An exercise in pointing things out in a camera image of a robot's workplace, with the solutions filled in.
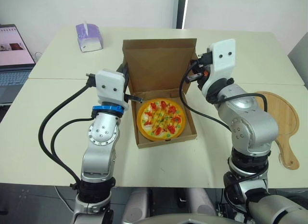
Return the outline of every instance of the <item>laptop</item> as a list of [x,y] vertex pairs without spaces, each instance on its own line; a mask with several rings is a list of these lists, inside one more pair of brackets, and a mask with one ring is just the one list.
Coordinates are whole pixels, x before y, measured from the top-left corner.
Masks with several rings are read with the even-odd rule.
[[0,25],[0,105],[14,101],[34,66],[16,26]]

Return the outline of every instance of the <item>table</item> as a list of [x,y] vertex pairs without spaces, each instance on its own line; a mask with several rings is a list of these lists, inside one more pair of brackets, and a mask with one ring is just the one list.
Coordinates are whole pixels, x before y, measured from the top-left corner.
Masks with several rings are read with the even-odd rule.
[[[82,79],[27,80],[0,124],[0,183],[69,185],[73,182],[65,170],[43,153],[37,135],[45,116],[84,84]],[[307,89],[301,85],[239,85],[247,92],[276,93],[294,106],[300,126],[290,144],[300,168],[295,171],[284,168],[278,160],[278,147],[273,143],[269,187],[308,187]],[[186,97],[192,107],[218,117],[195,82]],[[51,119],[44,135],[45,143],[49,145],[53,132],[66,121],[90,117],[91,108],[96,104],[96,90],[90,88]],[[226,160],[231,153],[231,134],[221,125],[196,114],[192,114],[192,118],[198,134],[196,140],[138,149],[129,109],[121,120],[121,137],[115,147],[116,185],[223,188],[223,174],[228,171]],[[90,122],[79,122],[66,127],[55,144],[58,155],[77,175],[80,175],[82,156],[88,144],[89,125]]]
[[29,75],[37,79],[86,79],[86,73],[102,68],[116,70],[123,61],[123,40],[197,38],[196,53],[206,52],[213,42],[236,39],[237,83],[304,85],[272,33],[157,28],[100,29],[104,49],[82,53],[74,26],[62,28]]

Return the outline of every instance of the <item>cardboard box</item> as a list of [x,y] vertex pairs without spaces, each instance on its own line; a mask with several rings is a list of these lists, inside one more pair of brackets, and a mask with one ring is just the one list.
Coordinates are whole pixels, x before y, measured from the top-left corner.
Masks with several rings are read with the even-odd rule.
[[[138,148],[183,142],[197,137],[196,128],[190,111],[179,98],[180,81],[187,70],[190,60],[196,59],[197,39],[169,40],[124,40],[124,64],[128,64],[131,95],[143,98],[143,101],[155,98],[168,98],[176,101],[185,111],[186,125],[179,137],[150,141],[138,130],[136,117],[142,104],[132,101],[132,113],[135,138]],[[186,93],[189,84],[183,85]]]

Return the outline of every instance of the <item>wooden pizza peel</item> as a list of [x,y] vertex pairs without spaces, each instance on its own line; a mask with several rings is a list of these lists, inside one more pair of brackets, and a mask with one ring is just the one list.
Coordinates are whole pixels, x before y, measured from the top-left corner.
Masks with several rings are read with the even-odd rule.
[[[265,95],[268,102],[268,113],[276,120],[279,127],[279,134],[276,143],[279,147],[280,162],[290,170],[299,168],[299,162],[291,150],[289,139],[293,136],[299,127],[299,119],[295,109],[289,102],[282,97],[271,92],[257,92]],[[259,106],[263,109],[263,100],[256,97]]]

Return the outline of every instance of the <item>toy pizza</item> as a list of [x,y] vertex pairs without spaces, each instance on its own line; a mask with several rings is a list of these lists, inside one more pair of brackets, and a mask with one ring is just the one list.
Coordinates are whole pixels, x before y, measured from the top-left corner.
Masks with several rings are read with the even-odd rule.
[[185,127],[184,111],[179,104],[165,98],[149,100],[138,111],[137,126],[151,141],[178,137]]

